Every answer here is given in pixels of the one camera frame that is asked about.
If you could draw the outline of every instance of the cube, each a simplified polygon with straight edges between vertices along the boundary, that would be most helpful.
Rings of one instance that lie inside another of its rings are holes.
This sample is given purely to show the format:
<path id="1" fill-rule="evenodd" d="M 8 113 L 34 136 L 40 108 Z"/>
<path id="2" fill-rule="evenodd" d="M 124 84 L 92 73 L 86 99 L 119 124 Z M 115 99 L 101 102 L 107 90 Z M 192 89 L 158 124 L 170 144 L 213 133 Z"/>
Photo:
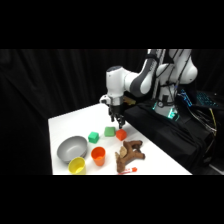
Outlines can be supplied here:
<path id="1" fill-rule="evenodd" d="M 96 133 L 96 132 L 92 132 L 88 139 L 89 139 L 89 142 L 93 143 L 93 144 L 96 144 L 98 141 L 99 141 L 99 134 Z"/>
<path id="2" fill-rule="evenodd" d="M 106 137 L 114 137 L 116 135 L 115 127 L 106 127 L 104 131 Z"/>
<path id="3" fill-rule="evenodd" d="M 127 132 L 124 131 L 123 129 L 120 129 L 119 131 L 116 132 L 116 137 L 117 137 L 120 141 L 123 141 L 124 139 L 127 138 Z"/>

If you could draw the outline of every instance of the orange cup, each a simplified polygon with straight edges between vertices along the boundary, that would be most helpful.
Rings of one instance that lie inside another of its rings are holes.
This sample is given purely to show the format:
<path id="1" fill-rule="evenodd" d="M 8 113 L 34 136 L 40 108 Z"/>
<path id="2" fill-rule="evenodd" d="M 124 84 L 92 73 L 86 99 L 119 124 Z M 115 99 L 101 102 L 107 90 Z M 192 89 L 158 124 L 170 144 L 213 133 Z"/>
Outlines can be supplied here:
<path id="1" fill-rule="evenodd" d="M 106 151 L 102 147 L 97 147 L 91 152 L 91 156 L 97 166 L 103 166 L 105 163 Z"/>

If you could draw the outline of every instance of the red cube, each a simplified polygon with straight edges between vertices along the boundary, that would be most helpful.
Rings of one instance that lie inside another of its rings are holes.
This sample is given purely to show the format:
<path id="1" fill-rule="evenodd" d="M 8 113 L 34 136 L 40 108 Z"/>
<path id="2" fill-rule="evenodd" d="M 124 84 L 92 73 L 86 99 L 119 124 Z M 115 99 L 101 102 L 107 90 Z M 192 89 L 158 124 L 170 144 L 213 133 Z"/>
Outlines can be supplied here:
<path id="1" fill-rule="evenodd" d="M 119 131 L 116 132 L 116 137 L 117 137 L 120 141 L 123 141 L 124 139 L 127 138 L 127 132 L 124 131 L 123 129 L 120 129 Z"/>

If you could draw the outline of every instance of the black background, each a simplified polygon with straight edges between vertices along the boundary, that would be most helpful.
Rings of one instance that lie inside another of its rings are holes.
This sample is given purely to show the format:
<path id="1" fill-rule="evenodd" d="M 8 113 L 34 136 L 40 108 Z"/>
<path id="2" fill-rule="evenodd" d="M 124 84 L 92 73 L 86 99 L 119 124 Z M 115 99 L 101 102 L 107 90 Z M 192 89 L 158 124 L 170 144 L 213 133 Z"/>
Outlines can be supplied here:
<path id="1" fill-rule="evenodd" d="M 106 70 L 140 72 L 147 49 L 1 49 L 2 174 L 52 174 L 48 119 L 97 104 Z M 224 95 L 224 50 L 194 49 L 197 89 Z"/>

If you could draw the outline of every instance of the cup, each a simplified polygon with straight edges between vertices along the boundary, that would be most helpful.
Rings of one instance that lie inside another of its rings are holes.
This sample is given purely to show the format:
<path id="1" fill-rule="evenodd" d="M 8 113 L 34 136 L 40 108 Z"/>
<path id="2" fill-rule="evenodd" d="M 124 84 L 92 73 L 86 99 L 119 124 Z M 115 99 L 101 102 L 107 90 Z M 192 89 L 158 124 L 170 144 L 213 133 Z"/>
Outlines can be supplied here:
<path id="1" fill-rule="evenodd" d="M 86 162 L 82 157 L 73 159 L 68 166 L 68 170 L 73 175 L 86 175 Z"/>
<path id="2" fill-rule="evenodd" d="M 97 166 L 103 166 L 105 163 L 106 151 L 102 147 L 97 147 L 91 152 L 91 156 Z"/>

